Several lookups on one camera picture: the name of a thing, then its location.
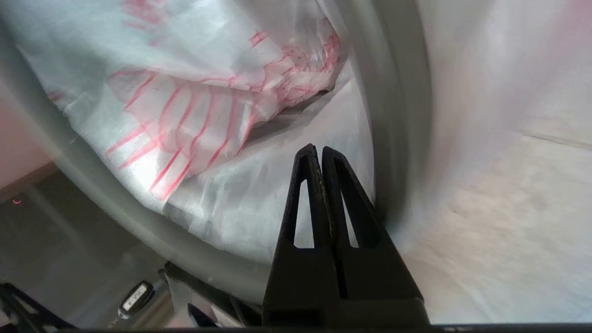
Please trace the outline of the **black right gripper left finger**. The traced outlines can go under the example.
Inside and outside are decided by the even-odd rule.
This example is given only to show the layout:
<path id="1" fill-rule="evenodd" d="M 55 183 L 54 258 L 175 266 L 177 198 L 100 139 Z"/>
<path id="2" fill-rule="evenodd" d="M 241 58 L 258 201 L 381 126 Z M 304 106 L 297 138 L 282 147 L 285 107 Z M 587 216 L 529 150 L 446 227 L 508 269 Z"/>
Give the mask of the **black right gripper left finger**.
<path id="1" fill-rule="evenodd" d="M 295 246 L 302 183 L 308 186 L 313 248 Z M 300 149 L 290 178 L 283 222 L 263 301 L 262 323 L 268 327 L 327 327 L 339 286 L 330 234 L 330 213 L 314 145 Z"/>

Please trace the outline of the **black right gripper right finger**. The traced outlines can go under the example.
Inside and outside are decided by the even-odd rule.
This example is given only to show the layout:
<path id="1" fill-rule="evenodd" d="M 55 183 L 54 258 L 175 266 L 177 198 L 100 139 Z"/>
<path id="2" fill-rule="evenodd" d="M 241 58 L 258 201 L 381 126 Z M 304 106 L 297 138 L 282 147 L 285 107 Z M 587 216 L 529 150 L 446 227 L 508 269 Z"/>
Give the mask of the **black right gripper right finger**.
<path id="1" fill-rule="evenodd" d="M 345 324 L 430 325 L 424 298 L 347 158 L 326 146 L 322 171 Z"/>

